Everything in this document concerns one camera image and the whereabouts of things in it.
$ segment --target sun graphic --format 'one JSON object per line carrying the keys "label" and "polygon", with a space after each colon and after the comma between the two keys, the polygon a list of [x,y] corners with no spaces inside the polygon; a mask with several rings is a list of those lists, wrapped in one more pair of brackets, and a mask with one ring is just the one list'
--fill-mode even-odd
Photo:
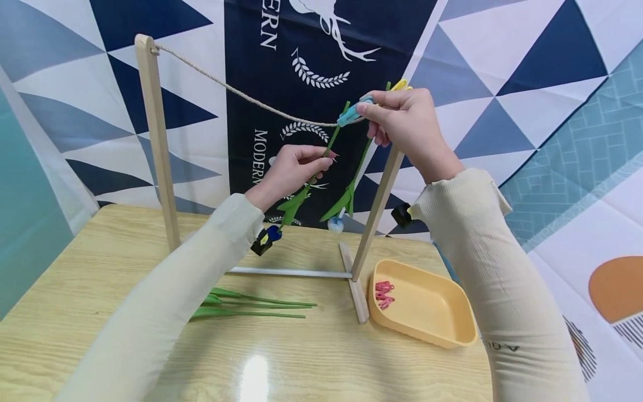
{"label": "sun graphic", "polygon": [[590,277],[589,290],[596,310],[643,355],[643,256],[601,264]]}

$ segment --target laurel wreath graphic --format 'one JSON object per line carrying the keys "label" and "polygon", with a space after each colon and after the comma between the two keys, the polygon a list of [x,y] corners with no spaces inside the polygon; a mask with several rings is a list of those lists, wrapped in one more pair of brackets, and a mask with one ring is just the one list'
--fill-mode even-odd
{"label": "laurel wreath graphic", "polygon": [[306,184],[304,184],[304,186],[306,186],[306,187],[317,188],[318,190],[325,190],[327,185],[328,185],[328,183],[322,183],[322,184],[310,184],[310,183],[306,183]]}
{"label": "laurel wreath graphic", "polygon": [[[268,219],[268,222],[270,222],[270,223],[280,223],[283,218],[284,218],[283,216],[273,216],[272,218]],[[298,226],[302,225],[301,221],[298,221],[297,219],[293,219],[293,223],[298,225]]]}
{"label": "laurel wreath graphic", "polygon": [[294,133],[300,131],[314,132],[323,139],[324,142],[328,142],[328,134],[326,134],[320,126],[302,122],[293,122],[285,126],[281,133],[282,140],[285,140],[286,137],[290,137]]}
{"label": "laurel wreath graphic", "polygon": [[[292,199],[293,197],[294,197],[294,195],[291,194],[290,196],[285,196],[284,198],[285,199]],[[310,197],[311,197],[311,193],[306,194],[307,199],[310,198]]]}
{"label": "laurel wreath graphic", "polygon": [[299,78],[301,78],[302,81],[310,86],[317,88],[330,88],[343,84],[348,80],[350,71],[346,71],[345,73],[336,75],[335,77],[323,77],[319,74],[313,73],[306,65],[306,60],[299,57],[299,48],[295,49],[291,56],[294,56],[294,72],[299,75]]}

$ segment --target table surface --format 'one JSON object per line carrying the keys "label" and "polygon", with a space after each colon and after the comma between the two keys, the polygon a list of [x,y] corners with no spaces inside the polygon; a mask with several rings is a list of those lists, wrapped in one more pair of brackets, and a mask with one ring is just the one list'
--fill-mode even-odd
{"label": "table surface", "polygon": [[[181,234],[203,215],[180,214]],[[342,271],[339,241],[359,235],[288,227],[240,266]],[[48,401],[120,301],[168,254],[159,210],[110,205],[88,222],[0,322],[0,400]],[[447,276],[425,242],[375,238],[363,270],[391,258]],[[484,346],[441,349],[373,322],[358,325],[342,279],[227,274],[219,286],[319,307],[307,318],[189,323],[149,401],[491,401]]]}

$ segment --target fabric backdrop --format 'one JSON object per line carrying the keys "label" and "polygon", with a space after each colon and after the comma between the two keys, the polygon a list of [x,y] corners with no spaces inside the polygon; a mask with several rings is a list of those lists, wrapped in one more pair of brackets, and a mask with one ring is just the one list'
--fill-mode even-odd
{"label": "fabric backdrop", "polygon": [[[622,183],[615,178],[631,174],[643,144],[643,61],[632,52],[643,39],[642,16],[640,0],[3,0],[0,64],[100,205],[155,208],[136,33],[315,121],[334,121],[346,101],[388,80],[428,87],[449,145],[468,167],[487,169],[516,209],[508,223],[559,300],[593,400],[635,400],[643,307],[605,310],[600,295],[620,288],[592,296],[588,276],[619,256],[643,255],[641,242],[614,235],[629,232],[604,210],[592,215],[579,205],[611,190],[595,205],[618,205],[627,211],[619,216],[643,224],[634,204],[609,197],[638,183],[633,174]],[[247,190],[285,143],[329,140],[329,130],[258,109],[170,55],[158,60],[182,211],[207,214],[231,192]],[[295,224],[324,226],[319,217],[355,173],[364,133],[363,123],[340,132],[338,163],[311,190]],[[388,152],[369,149],[347,230],[362,231]],[[378,235],[431,240],[423,224],[402,230],[390,216],[423,186],[404,160]],[[267,218],[279,222],[280,214],[270,210]],[[592,222],[598,230],[600,219],[602,235],[574,224]],[[601,250],[605,236],[630,247],[617,250],[612,241],[605,247],[614,255],[574,258],[585,244]]]}

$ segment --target clothesline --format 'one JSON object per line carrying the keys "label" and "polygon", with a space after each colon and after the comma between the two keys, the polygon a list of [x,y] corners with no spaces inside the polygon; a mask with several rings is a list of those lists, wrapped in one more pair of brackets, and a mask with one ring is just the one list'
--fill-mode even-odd
{"label": "clothesline", "polygon": [[[228,91],[230,91],[230,92],[242,97],[243,99],[247,100],[248,102],[250,102],[252,104],[255,104],[255,105],[261,107],[262,109],[265,109],[267,111],[275,113],[275,114],[277,114],[277,115],[279,115],[281,117],[287,118],[288,120],[292,120],[294,122],[312,124],[312,125],[317,125],[317,126],[320,126],[320,127],[337,127],[338,126],[337,123],[314,122],[312,120],[306,120],[306,119],[303,119],[303,118],[291,116],[290,114],[287,114],[285,112],[277,110],[274,107],[272,107],[270,105],[266,105],[265,103],[261,102],[260,100],[254,99],[252,96],[249,96],[249,95],[243,93],[242,91],[239,91],[237,88],[235,88],[235,87],[233,87],[233,86],[231,86],[231,85],[219,80],[218,78],[216,78],[215,76],[209,74],[207,71],[203,70],[202,68],[197,67],[194,63],[190,62],[188,59],[178,55],[174,50],[171,50],[170,48],[166,48],[165,46],[160,45],[160,44],[156,44],[156,47],[157,47],[158,50],[163,50],[163,51],[171,54],[172,56],[176,57],[180,61],[182,61],[185,64],[187,64],[188,66],[194,68],[200,74],[208,77],[209,79],[213,80],[217,84],[224,86]],[[364,118],[360,117],[357,120],[354,120],[353,122],[350,122],[349,124],[358,123],[358,122],[361,122],[362,120],[364,120]]]}

